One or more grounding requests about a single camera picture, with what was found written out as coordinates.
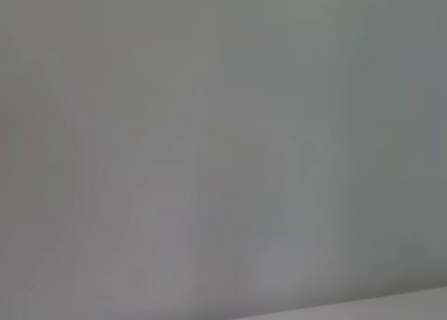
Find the white surface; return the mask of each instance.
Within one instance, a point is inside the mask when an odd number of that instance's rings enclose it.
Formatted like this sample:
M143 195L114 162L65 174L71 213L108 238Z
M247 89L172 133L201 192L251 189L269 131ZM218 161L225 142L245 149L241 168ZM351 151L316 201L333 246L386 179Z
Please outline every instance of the white surface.
M260 315L243 320L444 320L447 288Z
M447 0L0 0L4 305L228 320L443 286L446 21Z

